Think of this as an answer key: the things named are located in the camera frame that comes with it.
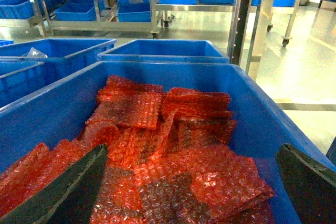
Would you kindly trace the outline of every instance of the bubble wrap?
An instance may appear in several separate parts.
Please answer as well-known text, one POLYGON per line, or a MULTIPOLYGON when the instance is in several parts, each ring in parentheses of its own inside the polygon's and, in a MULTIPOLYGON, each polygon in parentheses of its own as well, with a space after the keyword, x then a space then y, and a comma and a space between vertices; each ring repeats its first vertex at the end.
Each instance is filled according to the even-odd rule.
POLYGON ((0 217, 12 211, 25 200, 26 186, 35 181, 48 164, 48 147, 38 144, 27 157, 0 182, 0 217))
POLYGON ((120 76, 109 76, 107 79, 107 88, 125 89, 143 92, 163 93, 163 86, 154 84, 137 84, 134 81, 128 80, 120 76))
POLYGON ((106 143, 109 146, 120 136, 118 128, 109 121, 91 123, 85 127, 82 141, 91 148, 106 143))
POLYGON ((90 223, 145 223, 141 208, 133 171, 107 166, 90 223))
POLYGON ((142 186, 184 172, 192 175, 191 190, 197 200, 210 207, 211 222, 273 196, 272 189, 260 179, 253 159, 238 156, 223 144, 189 148, 135 167, 135 183, 142 186))
POLYGON ((89 150, 90 148, 78 140, 73 140, 72 142, 61 140, 55 149, 50 152, 50 161, 41 171, 40 176, 36 180, 31 180, 27 185, 25 199, 29 199, 46 187, 67 168, 87 154, 89 150))
POLYGON ((156 129, 160 94, 116 95, 113 99, 98 105, 86 124, 108 121, 117 126, 156 129))

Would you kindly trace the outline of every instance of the shiny floor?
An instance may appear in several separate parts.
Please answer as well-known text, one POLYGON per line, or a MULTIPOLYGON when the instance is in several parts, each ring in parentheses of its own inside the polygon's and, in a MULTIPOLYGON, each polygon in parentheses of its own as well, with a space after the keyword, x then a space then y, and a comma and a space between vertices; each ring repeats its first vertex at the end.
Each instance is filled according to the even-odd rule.
MULTIPOLYGON (((231 13, 176 12, 162 39, 207 39, 226 52, 231 13)), ((336 13, 315 7, 300 7, 292 30, 293 39, 282 47, 289 15, 274 14, 267 49, 261 58, 257 83, 285 110, 315 145, 326 153, 336 136, 336 13)), ((246 65, 253 28, 250 15, 241 67, 246 65)), ((117 45, 148 33, 56 31, 55 37, 111 37, 117 45)), ((0 28, 0 39, 15 43, 39 39, 29 31, 0 28)))

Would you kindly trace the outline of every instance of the metal shelf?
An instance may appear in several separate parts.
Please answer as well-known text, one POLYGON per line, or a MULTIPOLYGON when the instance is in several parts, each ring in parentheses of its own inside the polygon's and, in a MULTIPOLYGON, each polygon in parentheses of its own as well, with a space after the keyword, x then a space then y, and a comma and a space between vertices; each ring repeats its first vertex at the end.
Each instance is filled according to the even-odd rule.
MULTIPOLYGON (((221 12, 231 13, 234 10, 234 6, 231 5, 156 5, 156 10, 162 11, 175 11, 175 12, 221 12)), ((255 13, 256 6, 250 8, 250 13, 255 13)), ((291 14, 293 7, 273 7, 272 13, 278 14, 291 14)))
POLYGON ((32 28, 39 24, 39 18, 33 16, 29 19, 2 19, 0 18, 0 27, 32 28))

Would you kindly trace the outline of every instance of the dark metal column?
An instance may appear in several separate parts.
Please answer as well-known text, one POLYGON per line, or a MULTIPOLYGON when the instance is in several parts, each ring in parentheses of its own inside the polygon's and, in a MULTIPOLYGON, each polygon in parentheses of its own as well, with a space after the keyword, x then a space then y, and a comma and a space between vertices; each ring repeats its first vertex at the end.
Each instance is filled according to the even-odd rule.
POLYGON ((239 65, 244 48, 244 39, 252 0, 236 0, 231 19, 227 47, 230 63, 239 65))

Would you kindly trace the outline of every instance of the cart wheel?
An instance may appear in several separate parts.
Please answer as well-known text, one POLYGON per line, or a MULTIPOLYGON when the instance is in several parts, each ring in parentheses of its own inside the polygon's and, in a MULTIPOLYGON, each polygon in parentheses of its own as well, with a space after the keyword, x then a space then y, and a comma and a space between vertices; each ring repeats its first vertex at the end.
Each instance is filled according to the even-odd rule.
POLYGON ((269 33, 273 28, 273 24, 270 24, 267 26, 267 32, 269 33))
POLYGON ((289 43, 289 39, 283 39, 282 46, 286 47, 288 45, 288 43, 289 43))

